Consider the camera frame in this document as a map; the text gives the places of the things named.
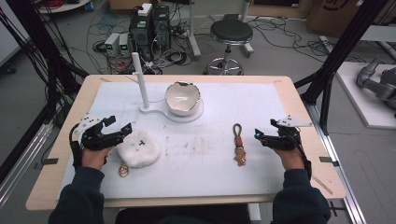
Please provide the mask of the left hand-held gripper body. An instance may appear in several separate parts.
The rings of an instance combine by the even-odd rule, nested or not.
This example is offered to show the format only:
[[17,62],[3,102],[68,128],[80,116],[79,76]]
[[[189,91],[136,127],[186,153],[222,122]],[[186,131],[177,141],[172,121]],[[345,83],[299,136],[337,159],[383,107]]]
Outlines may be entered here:
[[102,133],[106,127],[103,119],[85,115],[78,124],[74,133],[80,138],[80,144],[90,150],[97,151],[107,147],[114,147],[123,142],[121,131],[114,133]]

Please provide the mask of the white fluffy plush keychain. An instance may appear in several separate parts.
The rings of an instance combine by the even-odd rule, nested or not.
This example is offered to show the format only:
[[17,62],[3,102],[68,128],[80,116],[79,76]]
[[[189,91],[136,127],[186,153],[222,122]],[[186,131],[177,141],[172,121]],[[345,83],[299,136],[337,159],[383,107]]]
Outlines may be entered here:
[[146,130],[133,131],[116,146],[120,156],[119,176],[126,177],[129,169],[151,165],[161,156],[161,146],[153,133]]

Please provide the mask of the person's left hand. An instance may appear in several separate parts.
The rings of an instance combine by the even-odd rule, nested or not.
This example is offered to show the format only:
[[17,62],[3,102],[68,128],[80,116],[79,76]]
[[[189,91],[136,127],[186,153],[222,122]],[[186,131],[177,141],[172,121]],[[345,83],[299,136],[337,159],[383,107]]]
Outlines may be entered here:
[[88,148],[82,150],[81,166],[101,170],[105,164],[105,159],[109,155],[112,147],[93,151]]

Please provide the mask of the person's right hand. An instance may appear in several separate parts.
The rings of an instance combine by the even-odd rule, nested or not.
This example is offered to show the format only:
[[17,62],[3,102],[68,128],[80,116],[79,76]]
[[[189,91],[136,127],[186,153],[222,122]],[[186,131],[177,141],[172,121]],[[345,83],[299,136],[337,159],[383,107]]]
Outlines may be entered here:
[[304,160],[301,152],[294,148],[292,150],[275,149],[276,155],[281,159],[286,171],[304,169]]

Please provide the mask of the wooden table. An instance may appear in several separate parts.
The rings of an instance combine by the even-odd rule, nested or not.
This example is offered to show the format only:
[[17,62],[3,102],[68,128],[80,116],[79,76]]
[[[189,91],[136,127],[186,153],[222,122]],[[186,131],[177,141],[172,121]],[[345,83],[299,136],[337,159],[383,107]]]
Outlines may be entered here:
[[105,133],[131,125],[160,146],[149,166],[120,176],[119,146],[98,160],[100,194],[107,207],[271,202],[286,175],[326,199],[346,192],[326,156],[297,90],[284,76],[146,76],[144,107],[135,77],[91,75],[85,79],[26,202],[52,210],[76,173],[69,141],[82,126],[110,116]]

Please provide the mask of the white eggshell-shaped bowl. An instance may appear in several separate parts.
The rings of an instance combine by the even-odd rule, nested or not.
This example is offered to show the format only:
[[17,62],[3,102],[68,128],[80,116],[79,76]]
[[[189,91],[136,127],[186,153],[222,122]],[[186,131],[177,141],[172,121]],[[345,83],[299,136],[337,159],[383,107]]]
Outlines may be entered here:
[[165,102],[173,114],[187,117],[198,110],[202,99],[200,90],[195,84],[177,81],[167,88]]

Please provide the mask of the white table mat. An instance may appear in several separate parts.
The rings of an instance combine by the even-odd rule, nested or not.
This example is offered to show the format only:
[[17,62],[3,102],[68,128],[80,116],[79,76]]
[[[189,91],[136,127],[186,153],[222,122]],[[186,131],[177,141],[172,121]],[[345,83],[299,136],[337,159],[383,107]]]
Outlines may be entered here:
[[[270,119],[283,119],[283,106],[272,84],[201,83],[203,115],[176,123],[160,113],[140,112],[140,90],[133,82],[100,85],[89,110],[99,119],[114,116],[113,133],[131,123],[158,139],[162,154],[153,164],[119,176],[120,157],[112,152],[103,168],[101,191],[112,199],[183,198],[275,194],[283,182],[279,157],[255,139],[256,129],[274,135]],[[233,125],[242,126],[247,161],[234,159]]]

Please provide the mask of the grey power supply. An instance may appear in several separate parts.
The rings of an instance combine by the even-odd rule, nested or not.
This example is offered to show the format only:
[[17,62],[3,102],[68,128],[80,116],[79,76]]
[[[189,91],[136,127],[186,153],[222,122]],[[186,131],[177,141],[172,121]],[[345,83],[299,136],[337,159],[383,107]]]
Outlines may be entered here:
[[105,41],[105,47],[108,56],[117,57],[120,54],[120,35],[111,34]]
[[120,55],[122,57],[129,57],[131,54],[131,43],[129,40],[128,33],[120,34],[119,46],[120,46]]

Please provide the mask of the white platform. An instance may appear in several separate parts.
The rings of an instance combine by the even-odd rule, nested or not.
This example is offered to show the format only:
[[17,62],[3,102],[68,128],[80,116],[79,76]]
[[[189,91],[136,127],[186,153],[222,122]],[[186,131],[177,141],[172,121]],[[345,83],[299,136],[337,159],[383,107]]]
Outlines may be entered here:
[[396,130],[396,110],[356,84],[359,71],[366,63],[344,62],[337,71],[337,77],[355,106],[366,127]]

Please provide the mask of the black computer tower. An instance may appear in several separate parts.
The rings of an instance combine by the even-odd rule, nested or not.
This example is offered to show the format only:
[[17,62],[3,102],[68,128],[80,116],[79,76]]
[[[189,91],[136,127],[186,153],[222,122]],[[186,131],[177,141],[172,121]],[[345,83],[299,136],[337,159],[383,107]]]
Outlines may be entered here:
[[156,6],[153,10],[153,48],[166,50],[171,47],[169,6]]
[[151,42],[153,40],[151,17],[139,16],[135,12],[131,18],[129,31],[134,51],[138,52],[145,61],[151,61]]

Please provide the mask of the black round stool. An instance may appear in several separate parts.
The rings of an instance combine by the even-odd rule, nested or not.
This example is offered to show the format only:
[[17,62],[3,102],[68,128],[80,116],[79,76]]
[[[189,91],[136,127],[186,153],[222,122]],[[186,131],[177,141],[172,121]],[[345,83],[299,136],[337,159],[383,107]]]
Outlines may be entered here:
[[214,59],[204,70],[204,75],[244,75],[242,65],[231,58],[231,46],[244,46],[253,37],[251,27],[240,20],[221,20],[214,22],[210,27],[211,37],[226,45],[224,56]]

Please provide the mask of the person's lap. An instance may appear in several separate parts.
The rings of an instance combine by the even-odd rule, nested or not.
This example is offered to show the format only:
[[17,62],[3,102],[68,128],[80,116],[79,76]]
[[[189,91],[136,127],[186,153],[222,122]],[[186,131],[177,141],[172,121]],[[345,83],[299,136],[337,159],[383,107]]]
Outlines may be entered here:
[[250,224],[246,204],[127,208],[115,224]]

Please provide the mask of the brown bear keychain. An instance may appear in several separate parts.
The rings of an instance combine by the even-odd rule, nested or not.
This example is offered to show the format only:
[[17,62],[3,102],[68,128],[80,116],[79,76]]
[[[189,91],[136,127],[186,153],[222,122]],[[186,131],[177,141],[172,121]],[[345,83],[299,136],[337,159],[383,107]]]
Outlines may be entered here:
[[233,135],[234,135],[234,144],[235,144],[235,156],[234,159],[237,161],[239,166],[244,166],[246,164],[246,151],[244,150],[243,140],[241,137],[242,126],[239,123],[235,123],[233,125]]

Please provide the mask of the white post stand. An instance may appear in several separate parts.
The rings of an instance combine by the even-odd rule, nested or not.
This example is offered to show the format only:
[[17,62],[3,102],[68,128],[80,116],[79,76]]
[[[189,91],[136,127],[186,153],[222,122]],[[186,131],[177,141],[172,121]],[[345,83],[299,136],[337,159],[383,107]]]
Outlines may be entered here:
[[198,120],[204,113],[204,103],[203,100],[201,105],[198,107],[198,110],[187,117],[181,117],[173,114],[167,107],[165,102],[165,92],[163,95],[163,99],[159,101],[150,101],[148,97],[148,92],[146,88],[146,82],[143,75],[143,70],[140,62],[140,56],[137,52],[132,52],[132,59],[134,63],[134,75],[137,76],[137,84],[139,86],[139,90],[141,93],[143,103],[139,106],[139,109],[142,113],[160,113],[163,114],[167,119],[172,120],[177,123],[190,123],[195,120]]

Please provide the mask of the black metal frame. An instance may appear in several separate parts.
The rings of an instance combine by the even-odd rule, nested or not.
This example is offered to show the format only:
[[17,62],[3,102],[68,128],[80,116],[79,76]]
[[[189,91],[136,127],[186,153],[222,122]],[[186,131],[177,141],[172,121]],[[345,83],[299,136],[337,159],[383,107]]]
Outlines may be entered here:
[[0,22],[31,61],[36,73],[45,83],[47,92],[45,106],[20,142],[0,165],[0,185],[5,182],[11,169],[16,165],[24,151],[23,147],[26,147],[27,141],[33,138],[33,133],[38,130],[41,124],[49,122],[55,116],[56,105],[59,101],[64,96],[74,96],[78,93],[81,85],[77,82],[76,77],[84,79],[89,75],[84,69],[76,66],[73,57],[67,61],[61,55],[33,0],[5,1],[30,39],[27,40],[19,32],[2,8],[0,8]]
[[387,2],[388,0],[363,0],[360,9],[319,70],[294,83],[296,89],[309,84],[308,89],[301,94],[302,100],[308,105],[315,105],[318,97],[322,95],[318,124],[325,134],[328,134],[328,115],[333,78]]

